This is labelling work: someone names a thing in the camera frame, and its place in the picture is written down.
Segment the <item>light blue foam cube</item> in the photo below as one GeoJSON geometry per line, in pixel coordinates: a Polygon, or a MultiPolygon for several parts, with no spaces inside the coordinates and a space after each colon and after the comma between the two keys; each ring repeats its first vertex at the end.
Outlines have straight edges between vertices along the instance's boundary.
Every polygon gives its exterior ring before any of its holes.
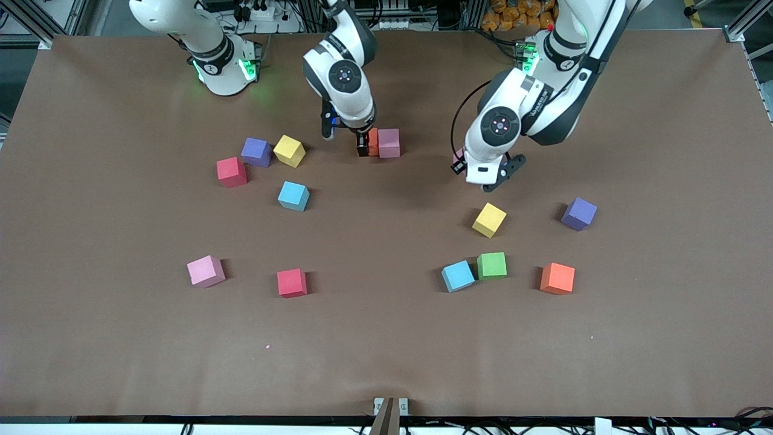
{"type": "Polygon", "coordinates": [[[304,212],[310,196],[306,185],[285,181],[278,195],[278,202],[286,209],[304,212]]]}
{"type": "Polygon", "coordinates": [[[450,292],[450,294],[472,286],[476,281],[471,265],[466,260],[444,267],[441,271],[441,277],[447,292],[450,292]]]}

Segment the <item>green foam cube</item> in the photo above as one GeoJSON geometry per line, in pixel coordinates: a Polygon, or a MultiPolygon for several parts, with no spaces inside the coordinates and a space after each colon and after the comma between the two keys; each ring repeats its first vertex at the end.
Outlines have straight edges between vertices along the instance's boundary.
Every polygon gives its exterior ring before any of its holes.
{"type": "Polygon", "coordinates": [[[503,279],[508,275],[503,251],[482,253],[477,260],[478,280],[503,279]]]}

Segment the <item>red foam cube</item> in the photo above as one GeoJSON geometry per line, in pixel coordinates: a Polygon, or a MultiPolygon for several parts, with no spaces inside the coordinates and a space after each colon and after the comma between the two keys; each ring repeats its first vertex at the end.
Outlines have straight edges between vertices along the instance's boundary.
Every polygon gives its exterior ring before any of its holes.
{"type": "Polygon", "coordinates": [[[240,187],[248,183],[246,166],[235,156],[216,162],[216,176],[226,188],[240,187]]]}
{"type": "Polygon", "coordinates": [[[302,269],[290,269],[277,273],[278,294],[284,299],[307,295],[306,273],[302,269]]]}

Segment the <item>yellow foam cube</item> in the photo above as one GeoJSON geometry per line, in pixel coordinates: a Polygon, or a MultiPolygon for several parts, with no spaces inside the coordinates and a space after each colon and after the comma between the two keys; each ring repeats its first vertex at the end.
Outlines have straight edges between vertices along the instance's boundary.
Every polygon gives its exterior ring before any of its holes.
{"type": "Polygon", "coordinates": [[[506,218],[506,212],[494,204],[486,203],[475,218],[472,229],[491,239],[506,218]]]}
{"type": "Polygon", "coordinates": [[[273,151],[281,163],[293,168],[298,168],[304,157],[306,157],[306,149],[301,141],[295,140],[288,135],[281,136],[273,151]]]}

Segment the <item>purple foam cube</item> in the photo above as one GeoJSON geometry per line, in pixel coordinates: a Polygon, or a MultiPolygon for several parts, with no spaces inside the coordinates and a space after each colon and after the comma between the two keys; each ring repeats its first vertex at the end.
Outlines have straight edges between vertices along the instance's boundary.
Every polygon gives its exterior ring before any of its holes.
{"type": "Polygon", "coordinates": [[[568,204],[560,222],[574,231],[583,231],[591,225],[596,214],[597,206],[578,196],[568,204]]]}
{"type": "Polygon", "coordinates": [[[241,160],[250,166],[267,168],[271,164],[273,149],[266,140],[248,137],[241,150],[241,160]]]}

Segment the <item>grey electronics rack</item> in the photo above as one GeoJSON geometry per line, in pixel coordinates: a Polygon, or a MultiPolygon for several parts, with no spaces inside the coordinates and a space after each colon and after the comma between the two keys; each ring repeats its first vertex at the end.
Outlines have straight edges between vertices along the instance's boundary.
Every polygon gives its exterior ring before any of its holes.
{"type": "Polygon", "coordinates": [[[407,30],[411,24],[425,23],[420,0],[358,0],[365,24],[378,30],[407,30]]]}

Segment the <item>white power strip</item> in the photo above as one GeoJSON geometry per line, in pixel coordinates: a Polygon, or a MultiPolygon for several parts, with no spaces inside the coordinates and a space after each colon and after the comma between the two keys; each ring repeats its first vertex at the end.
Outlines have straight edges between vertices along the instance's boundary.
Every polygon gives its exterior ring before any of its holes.
{"type": "Polygon", "coordinates": [[[287,20],[287,8],[281,0],[243,0],[241,2],[243,21],[273,22],[287,20]]]}

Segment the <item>pile of orange objects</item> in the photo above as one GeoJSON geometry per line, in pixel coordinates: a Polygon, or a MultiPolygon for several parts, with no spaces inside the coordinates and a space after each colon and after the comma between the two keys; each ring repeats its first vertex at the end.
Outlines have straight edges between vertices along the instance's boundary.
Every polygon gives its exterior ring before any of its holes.
{"type": "Polygon", "coordinates": [[[481,30],[506,32],[519,27],[551,30],[559,14],[557,0],[490,0],[489,10],[481,20],[481,30]]]}

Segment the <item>brown table cover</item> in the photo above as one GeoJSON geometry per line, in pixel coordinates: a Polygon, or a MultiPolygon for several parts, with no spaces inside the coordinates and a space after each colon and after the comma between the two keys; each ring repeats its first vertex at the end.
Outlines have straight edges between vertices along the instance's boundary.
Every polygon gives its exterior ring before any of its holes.
{"type": "Polygon", "coordinates": [[[0,151],[0,415],[734,416],[773,407],[773,126],[720,30],[627,31],[574,133],[487,195],[451,171],[461,100],[506,66],[469,33],[387,32],[367,68],[397,159],[319,134],[275,36],[260,81],[200,85],[162,37],[41,51],[0,151]],[[298,168],[240,154],[301,141],[298,168]],[[248,183],[226,188],[218,160],[248,183]],[[306,185],[304,212],[278,202],[306,185]],[[574,231],[577,197],[597,206],[574,231]],[[489,239],[486,203],[506,212],[489,239]],[[508,275],[478,280],[503,251],[508,275]],[[222,261],[191,284],[186,265],[222,261]],[[450,294],[441,271],[475,283],[450,294]],[[539,289],[550,263],[571,294],[539,289]],[[277,273],[309,294],[284,299],[277,273]]]}

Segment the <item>metal bracket with post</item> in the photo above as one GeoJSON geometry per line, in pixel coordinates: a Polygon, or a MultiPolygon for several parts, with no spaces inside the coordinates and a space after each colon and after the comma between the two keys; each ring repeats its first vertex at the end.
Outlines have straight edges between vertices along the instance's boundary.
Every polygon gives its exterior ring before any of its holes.
{"type": "Polygon", "coordinates": [[[401,435],[401,418],[409,416],[408,410],[408,398],[375,398],[375,418],[368,435],[401,435]]]}

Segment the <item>aluminium frame strut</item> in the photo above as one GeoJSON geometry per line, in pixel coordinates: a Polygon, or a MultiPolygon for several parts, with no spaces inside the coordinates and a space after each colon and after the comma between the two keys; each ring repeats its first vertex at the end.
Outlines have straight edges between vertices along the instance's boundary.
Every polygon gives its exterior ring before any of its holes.
{"type": "Polygon", "coordinates": [[[48,50],[56,36],[85,32],[99,0],[0,0],[0,49],[48,50]]]}
{"type": "Polygon", "coordinates": [[[727,42],[743,42],[743,33],[759,21],[773,7],[773,0],[750,0],[748,5],[731,21],[724,25],[723,35],[727,42]]]}

